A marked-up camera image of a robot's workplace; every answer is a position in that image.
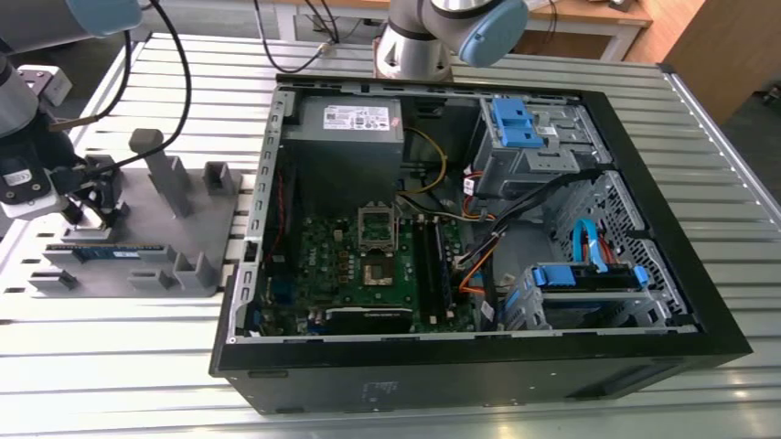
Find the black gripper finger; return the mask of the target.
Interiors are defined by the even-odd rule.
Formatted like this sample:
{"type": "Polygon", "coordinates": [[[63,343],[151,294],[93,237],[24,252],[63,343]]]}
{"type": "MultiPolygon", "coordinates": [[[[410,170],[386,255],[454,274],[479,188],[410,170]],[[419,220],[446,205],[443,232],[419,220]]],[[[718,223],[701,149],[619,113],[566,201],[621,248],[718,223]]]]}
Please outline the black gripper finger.
{"type": "Polygon", "coordinates": [[[61,215],[71,225],[77,225],[83,220],[84,212],[81,203],[91,188],[92,183],[63,183],[60,185],[60,194],[65,200],[61,215]]]}
{"type": "Polygon", "coordinates": [[[126,215],[122,197],[120,176],[99,176],[93,181],[93,212],[101,228],[112,228],[126,215]]]}

